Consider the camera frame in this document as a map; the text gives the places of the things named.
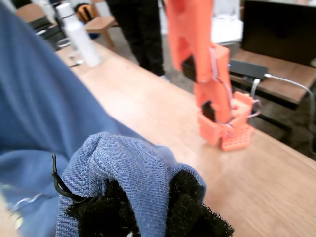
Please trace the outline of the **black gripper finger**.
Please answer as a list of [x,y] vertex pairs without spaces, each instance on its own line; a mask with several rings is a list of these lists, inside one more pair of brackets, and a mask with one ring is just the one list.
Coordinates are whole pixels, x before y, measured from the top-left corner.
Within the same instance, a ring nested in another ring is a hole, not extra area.
[[204,202],[205,186],[181,170],[170,181],[168,237],[231,237],[234,228]]
[[77,220],[80,237],[140,236],[127,195],[116,180],[108,183],[103,195],[71,204],[66,215]]

